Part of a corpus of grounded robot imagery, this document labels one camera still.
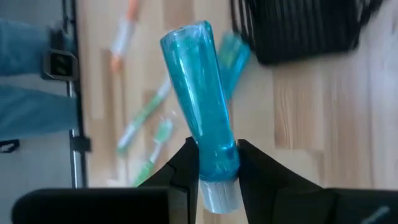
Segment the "black metal table frame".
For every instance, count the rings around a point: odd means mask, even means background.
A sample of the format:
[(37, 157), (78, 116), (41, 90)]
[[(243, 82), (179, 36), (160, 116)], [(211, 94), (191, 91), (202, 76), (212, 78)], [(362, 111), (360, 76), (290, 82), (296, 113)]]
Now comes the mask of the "black metal table frame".
[(72, 187), (74, 189), (88, 187), (88, 171), (86, 166), (86, 153), (91, 151), (90, 140), (84, 133), (83, 121), (83, 97), (81, 90), (81, 73), (79, 61), (79, 40), (77, 23), (77, 0), (62, 0), (63, 30), (71, 30), (73, 35), (74, 56), (77, 59), (77, 65), (74, 67), (76, 78), (72, 82), (67, 82), (67, 95), (76, 98), (76, 114), (78, 128), (69, 132), (70, 139), (70, 159)]

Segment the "teal mouthwash bottle white cap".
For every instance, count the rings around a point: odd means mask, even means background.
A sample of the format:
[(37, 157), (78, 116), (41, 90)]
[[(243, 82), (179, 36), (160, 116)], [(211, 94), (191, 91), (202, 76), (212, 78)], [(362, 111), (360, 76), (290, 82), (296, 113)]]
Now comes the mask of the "teal mouthwash bottle white cap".
[(232, 98), (234, 89), (249, 58), (251, 49), (233, 32), (225, 32), (218, 49), (218, 65), (221, 85), (226, 101)]
[(240, 159), (208, 21), (173, 30), (160, 40), (170, 80), (199, 153), (203, 203), (212, 213), (237, 210)]

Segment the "small grey-rimmed black box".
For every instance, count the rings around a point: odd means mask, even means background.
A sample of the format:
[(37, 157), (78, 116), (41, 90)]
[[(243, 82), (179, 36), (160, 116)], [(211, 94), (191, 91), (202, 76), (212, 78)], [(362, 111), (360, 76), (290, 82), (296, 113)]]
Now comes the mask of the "small grey-rimmed black box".
[(71, 52), (50, 49), (44, 55), (43, 70), (51, 79), (74, 82), (78, 79), (78, 59)]

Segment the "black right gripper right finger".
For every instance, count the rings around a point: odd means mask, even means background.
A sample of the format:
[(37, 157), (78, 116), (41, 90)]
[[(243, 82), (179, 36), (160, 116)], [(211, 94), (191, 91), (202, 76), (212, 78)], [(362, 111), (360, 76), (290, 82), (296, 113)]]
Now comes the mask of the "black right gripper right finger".
[(398, 190), (323, 188), (247, 140), (238, 145), (249, 224), (398, 224)]

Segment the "person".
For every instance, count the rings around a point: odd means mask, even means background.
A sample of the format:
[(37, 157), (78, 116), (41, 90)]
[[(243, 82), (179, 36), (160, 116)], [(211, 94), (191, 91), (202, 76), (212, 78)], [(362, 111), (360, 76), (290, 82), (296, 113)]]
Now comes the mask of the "person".
[[(42, 75), (48, 32), (0, 19), (0, 77)], [(0, 141), (69, 131), (78, 127), (73, 98), (0, 83)]]

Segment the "green toothbrush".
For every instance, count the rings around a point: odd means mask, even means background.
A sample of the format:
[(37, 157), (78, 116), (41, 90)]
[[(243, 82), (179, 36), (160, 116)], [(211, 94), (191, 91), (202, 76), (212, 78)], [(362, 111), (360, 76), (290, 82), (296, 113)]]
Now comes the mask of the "green toothbrush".
[(134, 179), (132, 186), (137, 187), (147, 180), (154, 170), (156, 161), (158, 160), (162, 151), (163, 145), (170, 139), (174, 125), (171, 119), (162, 120), (157, 128), (154, 136), (154, 149), (148, 160), (142, 166), (140, 173)]
[(171, 89), (171, 82), (166, 78), (163, 84), (156, 91), (155, 95), (151, 100), (144, 105), (144, 107), (138, 112), (138, 114), (133, 117), (132, 120), (126, 126), (123, 135), (118, 141), (116, 152), (123, 155), (127, 152), (135, 134), (140, 130), (142, 125), (145, 123), (147, 118), (160, 106), (160, 104), (165, 100), (169, 91)]

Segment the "orange toothbrush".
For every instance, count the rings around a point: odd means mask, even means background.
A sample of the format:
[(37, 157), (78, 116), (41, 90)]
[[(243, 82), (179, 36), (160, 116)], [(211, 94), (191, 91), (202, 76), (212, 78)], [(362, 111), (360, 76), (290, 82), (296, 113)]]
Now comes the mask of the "orange toothbrush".
[(117, 34), (111, 48), (111, 69), (114, 74), (122, 70), (124, 56), (134, 34), (136, 22), (139, 18), (141, 0), (129, 0), (128, 8), (121, 17)]

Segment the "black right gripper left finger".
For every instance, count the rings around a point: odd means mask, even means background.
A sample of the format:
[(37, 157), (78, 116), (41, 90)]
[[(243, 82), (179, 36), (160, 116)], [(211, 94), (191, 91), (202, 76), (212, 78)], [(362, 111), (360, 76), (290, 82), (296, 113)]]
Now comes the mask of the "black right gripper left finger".
[(195, 224), (198, 148), (178, 152), (138, 187), (39, 189), (13, 205), (12, 224)]

